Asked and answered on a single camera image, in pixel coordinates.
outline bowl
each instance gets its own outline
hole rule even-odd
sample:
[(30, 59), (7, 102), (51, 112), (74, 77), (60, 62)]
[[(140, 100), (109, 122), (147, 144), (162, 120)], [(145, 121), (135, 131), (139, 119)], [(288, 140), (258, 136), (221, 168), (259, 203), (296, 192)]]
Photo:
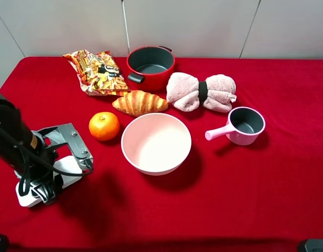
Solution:
[(145, 114), (124, 130), (121, 147), (125, 158), (139, 171), (164, 175), (188, 156), (191, 135), (179, 119), (164, 113)]

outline pink towel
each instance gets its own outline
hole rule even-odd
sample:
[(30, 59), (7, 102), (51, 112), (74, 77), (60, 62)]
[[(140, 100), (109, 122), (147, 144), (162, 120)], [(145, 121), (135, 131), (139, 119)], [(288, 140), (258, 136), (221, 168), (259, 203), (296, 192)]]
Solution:
[(225, 75), (213, 75), (199, 82), (192, 75), (175, 72), (168, 80), (166, 90), (167, 101), (185, 112), (197, 109), (200, 102), (207, 109), (229, 112), (232, 109), (230, 102), (236, 101), (235, 82)]

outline pot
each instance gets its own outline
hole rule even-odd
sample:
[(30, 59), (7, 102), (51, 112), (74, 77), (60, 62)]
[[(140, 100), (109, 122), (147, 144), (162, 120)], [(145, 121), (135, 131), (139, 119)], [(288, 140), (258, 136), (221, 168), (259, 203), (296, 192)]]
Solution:
[(126, 64), (131, 71), (128, 83), (143, 91), (159, 91), (174, 73), (175, 56), (164, 46), (141, 47), (129, 54)]

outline white wall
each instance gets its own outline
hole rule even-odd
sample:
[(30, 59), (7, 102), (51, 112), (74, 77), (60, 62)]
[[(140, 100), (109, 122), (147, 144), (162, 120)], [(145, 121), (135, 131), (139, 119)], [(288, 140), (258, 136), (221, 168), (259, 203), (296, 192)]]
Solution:
[(323, 0), (262, 0), (242, 58), (323, 58)]
[(179, 57), (239, 57), (259, 0), (125, 0), (130, 48)]
[(23, 57), (14, 39), (0, 19), (0, 88)]
[(0, 0), (0, 86), (23, 53), (126, 56), (127, 35), (178, 57), (323, 58), (323, 0), (123, 1), (128, 34), (121, 0)]
[(0, 16), (25, 56), (127, 55), (120, 0), (0, 0)]

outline food package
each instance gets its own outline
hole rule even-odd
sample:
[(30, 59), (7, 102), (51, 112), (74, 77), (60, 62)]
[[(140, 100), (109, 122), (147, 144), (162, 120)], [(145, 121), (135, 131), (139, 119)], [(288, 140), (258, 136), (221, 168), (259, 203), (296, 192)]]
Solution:
[(76, 70), (83, 92), (90, 96), (124, 96), (130, 92), (121, 71), (109, 51), (96, 55), (87, 50), (65, 54)]

